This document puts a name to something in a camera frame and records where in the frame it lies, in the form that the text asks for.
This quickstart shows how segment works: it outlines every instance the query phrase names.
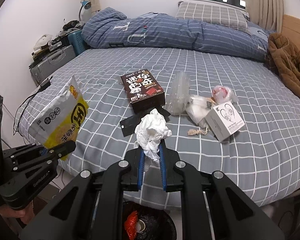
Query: white box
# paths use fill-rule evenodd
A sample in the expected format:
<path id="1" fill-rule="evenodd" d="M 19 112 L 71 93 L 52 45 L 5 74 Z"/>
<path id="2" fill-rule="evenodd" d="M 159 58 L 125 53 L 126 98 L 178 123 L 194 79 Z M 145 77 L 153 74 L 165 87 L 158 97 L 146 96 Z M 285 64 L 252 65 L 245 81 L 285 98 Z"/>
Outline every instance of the white box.
<path id="1" fill-rule="evenodd" d="M 241 116 L 231 102 L 213 107 L 207 114 L 206 121 L 220 142 L 244 126 Z"/>

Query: brown box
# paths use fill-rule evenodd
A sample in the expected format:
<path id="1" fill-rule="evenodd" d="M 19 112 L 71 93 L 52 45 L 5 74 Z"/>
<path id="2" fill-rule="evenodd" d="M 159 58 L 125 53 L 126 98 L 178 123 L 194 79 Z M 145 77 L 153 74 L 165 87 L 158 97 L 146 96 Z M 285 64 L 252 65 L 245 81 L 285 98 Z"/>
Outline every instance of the brown box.
<path id="1" fill-rule="evenodd" d="M 149 70 L 126 74 L 121 79 L 135 114 L 166 104 L 164 90 Z"/>

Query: bed sheet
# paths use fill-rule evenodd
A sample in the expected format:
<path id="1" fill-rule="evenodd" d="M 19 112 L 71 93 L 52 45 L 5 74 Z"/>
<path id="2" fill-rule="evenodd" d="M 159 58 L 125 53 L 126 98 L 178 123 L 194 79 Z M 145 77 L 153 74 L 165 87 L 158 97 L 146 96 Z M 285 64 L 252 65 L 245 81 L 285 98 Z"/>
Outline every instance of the bed sheet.
<path id="1" fill-rule="evenodd" d="M 117 78 L 146 68 L 166 94 L 176 73 L 185 71 L 191 94 L 210 97 L 211 89 L 222 84 L 239 98 L 235 108 L 246 126 L 222 143 L 212 133 L 188 136 L 196 126 L 186 114 L 170 117 L 167 126 L 173 135 L 166 144 L 182 160 L 200 171 L 222 170 L 259 206 L 300 188 L 300 99 L 262 63 L 239 57 L 184 49 L 87 50 L 57 70 L 51 86 L 33 99 L 22 117 L 21 134 L 34 142 L 27 133 L 32 120 L 75 75 L 89 111 L 76 150 L 60 165 L 73 175 L 108 168 L 124 158 L 136 140 L 135 135 L 123 137 L 119 126 L 133 111 Z M 124 197 L 157 209 L 180 207 L 180 194 L 161 188 L 160 170 L 151 166 L 141 191 L 125 192 Z"/>

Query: drawstring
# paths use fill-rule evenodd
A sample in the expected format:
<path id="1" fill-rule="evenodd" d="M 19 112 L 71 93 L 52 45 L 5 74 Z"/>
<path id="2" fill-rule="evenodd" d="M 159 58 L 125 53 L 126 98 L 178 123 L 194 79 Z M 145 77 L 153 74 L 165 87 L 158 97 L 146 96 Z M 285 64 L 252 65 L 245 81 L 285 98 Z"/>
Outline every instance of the drawstring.
<path id="1" fill-rule="evenodd" d="M 188 135 L 193 136 L 193 135 L 206 135 L 208 133 L 208 127 L 206 127 L 206 130 L 194 130 L 194 129 L 190 129 L 188 131 Z"/>

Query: blue lamp shade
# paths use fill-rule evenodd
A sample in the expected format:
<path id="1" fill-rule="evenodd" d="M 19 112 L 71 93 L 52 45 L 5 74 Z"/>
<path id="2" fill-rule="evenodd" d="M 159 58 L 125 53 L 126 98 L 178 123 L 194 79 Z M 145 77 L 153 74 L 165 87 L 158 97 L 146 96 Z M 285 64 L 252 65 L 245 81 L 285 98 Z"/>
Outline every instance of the blue lamp shade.
<path id="1" fill-rule="evenodd" d="M 82 4 L 82 6 L 85 10 L 88 10 L 89 8 L 91 8 L 91 2 L 90 1 L 81 0 L 80 3 Z"/>

